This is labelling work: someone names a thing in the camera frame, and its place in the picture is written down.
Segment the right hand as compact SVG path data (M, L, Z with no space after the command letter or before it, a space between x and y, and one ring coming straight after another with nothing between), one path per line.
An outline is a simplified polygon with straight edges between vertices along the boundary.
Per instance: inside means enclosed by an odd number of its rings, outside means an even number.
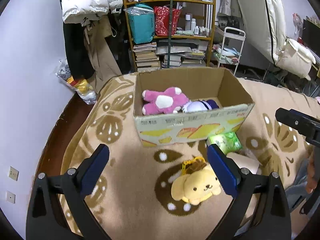
M306 191L308 194L312 193L314 189L317 187L318 180L315 179L315 166L314 166L314 157L313 154L310 155L309 163L307 167L307 184Z

